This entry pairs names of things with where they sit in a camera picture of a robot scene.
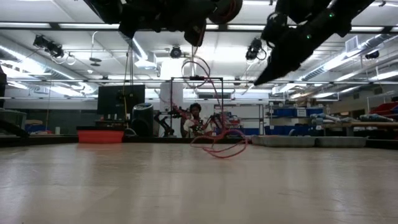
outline floor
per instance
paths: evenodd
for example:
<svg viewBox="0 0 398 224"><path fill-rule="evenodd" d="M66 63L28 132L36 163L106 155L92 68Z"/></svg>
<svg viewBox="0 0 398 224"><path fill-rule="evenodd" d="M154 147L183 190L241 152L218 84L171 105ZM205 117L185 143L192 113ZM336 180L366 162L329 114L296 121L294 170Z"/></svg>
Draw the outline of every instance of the floor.
<svg viewBox="0 0 398 224"><path fill-rule="evenodd" d="M186 144L0 149L0 223L398 223L398 151Z"/></svg>

